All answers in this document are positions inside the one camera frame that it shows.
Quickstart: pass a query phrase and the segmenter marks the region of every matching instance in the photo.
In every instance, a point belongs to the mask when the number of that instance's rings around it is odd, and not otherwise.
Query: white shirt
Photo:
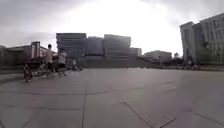
[[[73,60],[73,65],[76,65],[76,61],[75,60]]]
[[[51,49],[48,49],[47,51],[46,61],[47,63],[53,63],[53,52],[51,51]]]
[[[66,62],[66,56],[67,54],[65,52],[62,52],[60,55],[59,55],[59,63],[61,64],[65,64]]]

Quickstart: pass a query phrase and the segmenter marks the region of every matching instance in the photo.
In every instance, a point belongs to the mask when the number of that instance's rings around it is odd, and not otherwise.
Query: overcast sky
[[[56,49],[56,32],[132,37],[143,52],[182,54],[179,25],[224,12],[223,0],[0,0],[1,45],[39,40]]]

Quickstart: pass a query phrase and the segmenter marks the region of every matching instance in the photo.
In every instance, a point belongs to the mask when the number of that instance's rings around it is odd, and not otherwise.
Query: stone pavement
[[[0,86],[0,128],[223,128],[224,73],[86,69]]]

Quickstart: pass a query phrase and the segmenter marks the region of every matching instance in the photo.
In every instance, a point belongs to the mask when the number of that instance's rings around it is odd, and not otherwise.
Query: bicycle wheel
[[[27,69],[24,71],[24,79],[25,79],[26,83],[28,83],[29,80],[32,79],[32,74],[31,74],[31,72],[30,72],[29,70],[27,70]]]

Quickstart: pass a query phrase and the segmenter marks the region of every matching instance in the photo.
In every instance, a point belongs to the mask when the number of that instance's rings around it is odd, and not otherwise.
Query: office building
[[[224,62],[224,13],[180,26],[184,60]]]
[[[103,38],[88,37],[85,49],[86,56],[104,56]]]
[[[131,37],[105,34],[104,53],[106,57],[128,57]]]
[[[72,65],[72,61],[80,62],[85,56],[86,33],[57,33],[58,52],[63,48],[67,53],[66,63]]]
[[[144,57],[150,60],[155,60],[155,61],[171,61],[172,53],[156,50],[156,51],[145,53]]]
[[[142,55],[142,49],[141,48],[130,48],[130,56],[141,56]]]

